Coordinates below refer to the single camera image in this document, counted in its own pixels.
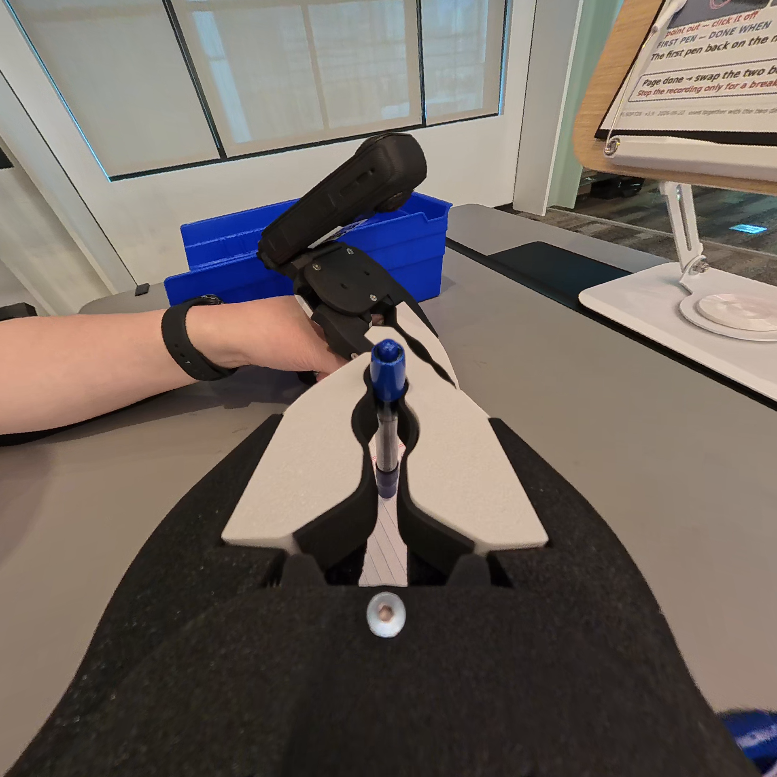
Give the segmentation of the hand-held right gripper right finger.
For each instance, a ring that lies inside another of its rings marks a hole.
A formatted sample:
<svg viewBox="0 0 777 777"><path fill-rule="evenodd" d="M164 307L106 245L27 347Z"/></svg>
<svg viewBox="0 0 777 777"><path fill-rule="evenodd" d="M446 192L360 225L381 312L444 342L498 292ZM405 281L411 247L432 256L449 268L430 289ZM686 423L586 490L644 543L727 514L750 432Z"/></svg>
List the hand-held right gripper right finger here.
<svg viewBox="0 0 777 777"><path fill-rule="evenodd" d="M490 417L432 367L408 367L397 519L407 549L449 575L461 556L544 547L549 536Z"/></svg>

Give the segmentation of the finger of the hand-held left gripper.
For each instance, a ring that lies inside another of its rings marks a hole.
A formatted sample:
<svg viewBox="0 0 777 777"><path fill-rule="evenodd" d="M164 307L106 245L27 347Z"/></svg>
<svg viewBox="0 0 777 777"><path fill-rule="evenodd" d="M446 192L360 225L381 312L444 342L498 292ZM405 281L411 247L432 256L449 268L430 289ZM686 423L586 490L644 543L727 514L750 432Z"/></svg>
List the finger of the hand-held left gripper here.
<svg viewBox="0 0 777 777"><path fill-rule="evenodd" d="M402 335L412 354L430 367L438 377L459 388L452 362L439 337L428 322L407 302L394 307L392 327Z"/></svg>
<svg viewBox="0 0 777 777"><path fill-rule="evenodd" d="M438 377L430 367L422 363L420 359L412 354L410 347L406 344L402 335L397 333L391 325L372 326L365 333L365 337L370 342L371 348L385 339L394 340L403 347L405 353L405 378L409 385L413 385L413 382L446 382Z"/></svg>

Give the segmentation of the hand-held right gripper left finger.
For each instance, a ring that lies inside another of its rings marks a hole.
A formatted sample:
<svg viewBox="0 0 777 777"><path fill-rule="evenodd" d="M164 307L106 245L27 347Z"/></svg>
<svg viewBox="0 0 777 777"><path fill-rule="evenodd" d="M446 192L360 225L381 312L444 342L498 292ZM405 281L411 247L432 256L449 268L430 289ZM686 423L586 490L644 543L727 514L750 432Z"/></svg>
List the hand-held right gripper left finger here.
<svg viewBox="0 0 777 777"><path fill-rule="evenodd" d="M369 361L311 387L277 423L221 538L312 556L323 571L365 546L378 516Z"/></svg>

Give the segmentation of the blue retractable pen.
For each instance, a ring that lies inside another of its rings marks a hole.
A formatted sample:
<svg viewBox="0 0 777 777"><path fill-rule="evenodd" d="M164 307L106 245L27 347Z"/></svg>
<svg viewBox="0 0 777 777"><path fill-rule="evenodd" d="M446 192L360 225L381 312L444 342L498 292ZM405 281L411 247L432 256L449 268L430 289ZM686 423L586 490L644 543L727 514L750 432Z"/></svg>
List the blue retractable pen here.
<svg viewBox="0 0 777 777"><path fill-rule="evenodd" d="M776 776L776 711L729 710L719 717L760 775Z"/></svg>
<svg viewBox="0 0 777 777"><path fill-rule="evenodd" d="M394 498L399 480L399 401L405 394L405 351L384 339L372 348L370 377L378 427L374 436L375 479L382 499Z"/></svg>

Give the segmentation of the white lined notepad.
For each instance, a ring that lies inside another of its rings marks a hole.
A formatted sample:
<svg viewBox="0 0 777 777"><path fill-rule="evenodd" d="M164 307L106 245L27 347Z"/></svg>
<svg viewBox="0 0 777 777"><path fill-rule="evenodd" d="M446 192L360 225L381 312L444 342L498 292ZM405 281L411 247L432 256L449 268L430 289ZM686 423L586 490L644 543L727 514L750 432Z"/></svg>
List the white lined notepad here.
<svg viewBox="0 0 777 777"><path fill-rule="evenodd" d="M358 586L404 588L408 584L407 548L400 533L396 497L378 498L377 521L367 540L364 563Z"/></svg>

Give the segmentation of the person's left forearm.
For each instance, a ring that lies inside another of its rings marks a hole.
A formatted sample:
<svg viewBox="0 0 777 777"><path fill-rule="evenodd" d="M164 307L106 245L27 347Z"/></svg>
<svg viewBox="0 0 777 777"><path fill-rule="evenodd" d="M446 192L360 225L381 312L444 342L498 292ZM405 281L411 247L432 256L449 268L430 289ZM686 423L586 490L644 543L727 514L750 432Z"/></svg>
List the person's left forearm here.
<svg viewBox="0 0 777 777"><path fill-rule="evenodd" d="M1 325L1 433L65 427L195 383L170 356L162 310Z"/></svg>

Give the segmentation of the person's left hand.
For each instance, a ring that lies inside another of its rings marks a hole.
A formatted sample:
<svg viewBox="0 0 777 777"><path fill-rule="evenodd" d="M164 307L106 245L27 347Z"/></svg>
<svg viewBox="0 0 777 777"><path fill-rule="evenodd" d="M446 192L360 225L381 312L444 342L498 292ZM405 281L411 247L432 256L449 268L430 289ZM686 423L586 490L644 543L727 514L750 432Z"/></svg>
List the person's left hand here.
<svg viewBox="0 0 777 777"><path fill-rule="evenodd" d="M295 297L272 297L218 306L212 360L223 366L268 367L326 376L348 360L327 344L323 329Z"/></svg>

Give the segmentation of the blue plastic bin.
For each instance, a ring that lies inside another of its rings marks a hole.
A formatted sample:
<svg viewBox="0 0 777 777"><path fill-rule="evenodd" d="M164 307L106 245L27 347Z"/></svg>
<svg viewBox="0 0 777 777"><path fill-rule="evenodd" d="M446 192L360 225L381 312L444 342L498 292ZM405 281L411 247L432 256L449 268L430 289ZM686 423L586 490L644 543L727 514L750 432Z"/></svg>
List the blue plastic bin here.
<svg viewBox="0 0 777 777"><path fill-rule="evenodd" d="M188 271L167 277L170 305L203 295L225 303L292 294L292 281L265 268L257 258L262 231L295 200L194 221L180 228ZM378 214L340 241L381 264L422 302L440 294L451 204L414 193L393 213Z"/></svg>

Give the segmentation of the black wristwatch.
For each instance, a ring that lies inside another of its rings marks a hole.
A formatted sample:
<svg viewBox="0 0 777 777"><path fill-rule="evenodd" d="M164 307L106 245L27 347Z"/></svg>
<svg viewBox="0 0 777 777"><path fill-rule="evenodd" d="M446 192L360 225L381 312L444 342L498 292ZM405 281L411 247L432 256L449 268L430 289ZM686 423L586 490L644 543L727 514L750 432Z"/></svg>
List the black wristwatch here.
<svg viewBox="0 0 777 777"><path fill-rule="evenodd" d="M203 355L191 342L187 315L192 308L224 304L216 295L202 295L169 307L161 318L161 337L171 358L196 382L217 382L231 377L237 368L222 367Z"/></svg>

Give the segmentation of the white document stand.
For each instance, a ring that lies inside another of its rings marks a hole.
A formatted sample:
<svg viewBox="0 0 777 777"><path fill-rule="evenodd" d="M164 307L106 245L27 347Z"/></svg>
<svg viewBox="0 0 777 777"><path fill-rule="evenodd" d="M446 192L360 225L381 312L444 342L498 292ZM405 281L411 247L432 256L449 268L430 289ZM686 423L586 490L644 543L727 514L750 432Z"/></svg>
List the white document stand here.
<svg viewBox="0 0 777 777"><path fill-rule="evenodd" d="M718 270L698 236L688 176L775 187L775 146L717 144L622 133L604 157L623 167L663 170L678 262L640 270L579 293L590 311L760 394L776 398L774 285Z"/></svg>

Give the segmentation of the wooden stand board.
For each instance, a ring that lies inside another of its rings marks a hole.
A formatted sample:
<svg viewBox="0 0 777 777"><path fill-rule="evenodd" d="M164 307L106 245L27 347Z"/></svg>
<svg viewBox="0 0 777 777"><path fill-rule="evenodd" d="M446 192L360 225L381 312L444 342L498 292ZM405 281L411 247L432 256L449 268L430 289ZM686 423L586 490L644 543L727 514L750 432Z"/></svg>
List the wooden stand board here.
<svg viewBox="0 0 777 777"><path fill-rule="evenodd" d="M642 177L653 180L674 180L673 173L663 170L646 170L623 167L604 157L606 140L596 138L596 132L622 83L632 74L638 78L639 65L648 57L646 45L662 36L667 25L685 2L624 2L607 39L597 68L588 84L584 100L574 125L573 145L578 160L588 168L618 175ZM733 189L750 193L776 194L775 187L767 183L746 183L743 180L725 180L707 176L688 176L690 184Z"/></svg>

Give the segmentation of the printed instruction sheet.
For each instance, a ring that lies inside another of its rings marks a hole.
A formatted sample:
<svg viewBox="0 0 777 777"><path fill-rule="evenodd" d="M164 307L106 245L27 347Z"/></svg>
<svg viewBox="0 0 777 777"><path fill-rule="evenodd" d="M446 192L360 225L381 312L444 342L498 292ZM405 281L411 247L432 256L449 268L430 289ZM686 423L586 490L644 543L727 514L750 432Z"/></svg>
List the printed instruction sheet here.
<svg viewBox="0 0 777 777"><path fill-rule="evenodd" d="M646 50L596 138L775 146L775 1L687 1Z"/></svg>

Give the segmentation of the frosted window with dark frame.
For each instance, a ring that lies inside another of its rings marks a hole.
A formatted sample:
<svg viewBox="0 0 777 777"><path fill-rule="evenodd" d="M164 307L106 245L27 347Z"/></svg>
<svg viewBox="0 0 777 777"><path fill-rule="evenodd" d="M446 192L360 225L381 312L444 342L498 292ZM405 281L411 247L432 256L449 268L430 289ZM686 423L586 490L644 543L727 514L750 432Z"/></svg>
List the frosted window with dark frame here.
<svg viewBox="0 0 777 777"><path fill-rule="evenodd" d="M4 2L109 180L496 115L508 2Z"/></svg>

